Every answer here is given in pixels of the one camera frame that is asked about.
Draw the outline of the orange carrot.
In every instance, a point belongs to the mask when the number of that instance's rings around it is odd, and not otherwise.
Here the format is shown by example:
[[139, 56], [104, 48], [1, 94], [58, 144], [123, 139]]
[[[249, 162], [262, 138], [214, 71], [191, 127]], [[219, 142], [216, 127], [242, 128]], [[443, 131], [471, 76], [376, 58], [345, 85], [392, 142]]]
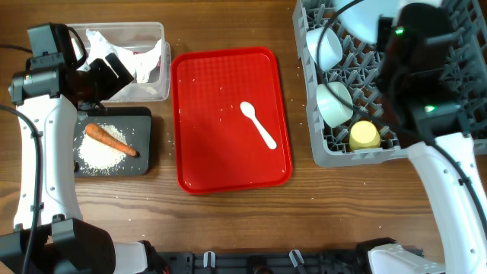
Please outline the orange carrot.
[[138, 156], [138, 152], [135, 149], [122, 143], [118, 139], [115, 139], [97, 124], [94, 123], [87, 124], [85, 126], [85, 132], [92, 139], [95, 139], [113, 149], [116, 149], [117, 151], [121, 151], [124, 154], [129, 155], [131, 157]]

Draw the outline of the red strawberry wrapper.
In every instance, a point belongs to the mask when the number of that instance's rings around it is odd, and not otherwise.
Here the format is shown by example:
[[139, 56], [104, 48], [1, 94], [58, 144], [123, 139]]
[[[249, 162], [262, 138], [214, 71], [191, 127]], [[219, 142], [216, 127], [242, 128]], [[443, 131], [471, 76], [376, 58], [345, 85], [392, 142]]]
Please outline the red strawberry wrapper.
[[139, 74], [151, 72], [160, 64], [161, 53], [156, 49], [147, 51], [146, 53], [135, 52], [134, 59], [136, 71]]

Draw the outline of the white napkin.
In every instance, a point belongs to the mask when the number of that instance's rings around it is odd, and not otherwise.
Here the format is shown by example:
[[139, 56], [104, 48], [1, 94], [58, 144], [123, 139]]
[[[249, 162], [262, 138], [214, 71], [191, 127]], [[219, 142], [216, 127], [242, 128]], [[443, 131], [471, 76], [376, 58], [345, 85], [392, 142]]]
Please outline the white napkin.
[[[88, 41], [91, 45], [90, 52], [88, 53], [88, 65], [90, 65], [95, 59], [104, 59], [107, 62], [106, 56], [111, 53], [114, 53], [120, 62], [126, 67], [126, 69], [131, 73], [131, 75], [135, 78], [138, 84], [144, 84], [149, 82], [151, 72], [146, 72], [139, 74], [136, 71], [135, 59], [134, 54], [135, 52], [122, 48], [120, 46], [115, 46], [112, 43], [109, 43], [107, 39], [99, 32], [99, 31], [92, 31], [86, 30], [86, 35]], [[162, 54], [162, 40], [157, 41], [154, 48]]]

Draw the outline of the white rice pile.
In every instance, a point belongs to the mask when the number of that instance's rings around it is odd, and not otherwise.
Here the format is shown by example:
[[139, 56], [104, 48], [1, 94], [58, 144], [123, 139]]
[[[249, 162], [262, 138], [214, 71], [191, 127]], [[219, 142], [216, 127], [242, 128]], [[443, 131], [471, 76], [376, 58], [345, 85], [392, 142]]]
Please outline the white rice pile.
[[[102, 124], [99, 126], [115, 139], [129, 145], [126, 142], [125, 135], [115, 126], [107, 124]], [[76, 151], [79, 158], [79, 170], [82, 174], [87, 175], [108, 175], [111, 171], [118, 171], [120, 168], [123, 168], [121, 164], [129, 156], [95, 139], [92, 139], [87, 135], [85, 129], [83, 131], [83, 136], [81, 137], [81, 144]]]

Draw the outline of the white plastic spoon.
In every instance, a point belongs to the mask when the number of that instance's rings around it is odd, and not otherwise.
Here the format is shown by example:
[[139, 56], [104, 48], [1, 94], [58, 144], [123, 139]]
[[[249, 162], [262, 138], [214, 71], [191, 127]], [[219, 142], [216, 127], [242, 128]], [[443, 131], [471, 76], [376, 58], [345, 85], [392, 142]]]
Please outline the white plastic spoon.
[[274, 140], [273, 137], [271, 137], [271, 135], [267, 132], [267, 130], [257, 119], [256, 110], [254, 106], [247, 101], [243, 101], [240, 103], [240, 110], [245, 117], [249, 118], [253, 122], [254, 126], [256, 127], [257, 131], [263, 138], [263, 141], [266, 143], [267, 147], [271, 150], [276, 149], [277, 148], [276, 141]]

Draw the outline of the light blue bowl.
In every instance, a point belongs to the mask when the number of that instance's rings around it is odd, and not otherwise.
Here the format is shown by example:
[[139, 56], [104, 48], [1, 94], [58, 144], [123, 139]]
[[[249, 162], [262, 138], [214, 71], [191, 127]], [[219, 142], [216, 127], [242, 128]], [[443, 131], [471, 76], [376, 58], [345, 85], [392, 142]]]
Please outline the light blue bowl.
[[307, 32], [306, 43], [310, 55], [324, 72], [329, 71], [342, 60], [342, 45], [331, 28], [328, 28], [319, 43], [323, 27]]

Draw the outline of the green bowl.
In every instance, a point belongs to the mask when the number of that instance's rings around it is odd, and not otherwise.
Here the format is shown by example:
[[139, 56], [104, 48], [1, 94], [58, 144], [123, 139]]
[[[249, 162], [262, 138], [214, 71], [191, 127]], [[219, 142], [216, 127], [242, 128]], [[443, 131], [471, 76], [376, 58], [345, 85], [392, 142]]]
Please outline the green bowl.
[[[346, 103], [352, 104], [351, 95], [347, 87], [340, 82], [331, 82], [328, 86], [332, 92], [338, 95]], [[353, 116], [353, 110], [344, 106], [338, 99], [336, 99], [325, 84], [317, 86], [317, 107], [325, 123], [331, 128], [342, 125], [349, 121]]]

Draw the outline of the light blue plate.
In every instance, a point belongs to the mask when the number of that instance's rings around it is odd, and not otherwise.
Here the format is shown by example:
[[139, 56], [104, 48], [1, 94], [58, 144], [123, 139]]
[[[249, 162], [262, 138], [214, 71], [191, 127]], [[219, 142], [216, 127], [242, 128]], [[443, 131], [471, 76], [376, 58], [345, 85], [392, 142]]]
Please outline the light blue plate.
[[340, 14], [339, 20], [344, 28], [362, 42], [377, 42], [378, 21], [380, 17], [396, 17], [407, 4], [425, 3], [440, 7], [442, 0], [363, 0]]

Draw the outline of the yellow cup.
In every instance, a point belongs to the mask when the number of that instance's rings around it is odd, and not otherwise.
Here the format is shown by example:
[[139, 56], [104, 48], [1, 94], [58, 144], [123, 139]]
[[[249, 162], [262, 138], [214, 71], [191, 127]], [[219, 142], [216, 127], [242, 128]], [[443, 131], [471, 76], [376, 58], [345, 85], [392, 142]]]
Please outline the yellow cup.
[[376, 126], [369, 121], [358, 121], [352, 127], [349, 137], [350, 149], [360, 150], [378, 148], [380, 146], [380, 134]]

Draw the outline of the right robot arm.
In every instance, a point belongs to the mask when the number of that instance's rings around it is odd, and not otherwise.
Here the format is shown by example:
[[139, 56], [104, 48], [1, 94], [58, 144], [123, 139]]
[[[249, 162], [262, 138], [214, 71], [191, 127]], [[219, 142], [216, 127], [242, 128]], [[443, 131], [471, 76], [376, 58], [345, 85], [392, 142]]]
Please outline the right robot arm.
[[384, 53], [377, 89], [428, 195], [445, 271], [484, 273], [486, 194], [466, 111], [442, 78], [459, 32], [444, 8], [427, 2], [370, 1], [367, 7]]

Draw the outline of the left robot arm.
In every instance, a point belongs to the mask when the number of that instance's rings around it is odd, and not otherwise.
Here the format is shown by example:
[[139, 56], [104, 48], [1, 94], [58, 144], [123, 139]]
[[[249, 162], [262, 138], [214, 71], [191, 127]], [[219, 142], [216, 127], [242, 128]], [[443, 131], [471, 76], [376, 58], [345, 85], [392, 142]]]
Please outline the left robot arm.
[[30, 58], [8, 93], [21, 127], [21, 197], [1, 261], [15, 273], [168, 273], [148, 241], [116, 244], [82, 218], [75, 192], [73, 141], [78, 108], [100, 106], [132, 81], [114, 54], [82, 70], [76, 31], [48, 23], [28, 30]]

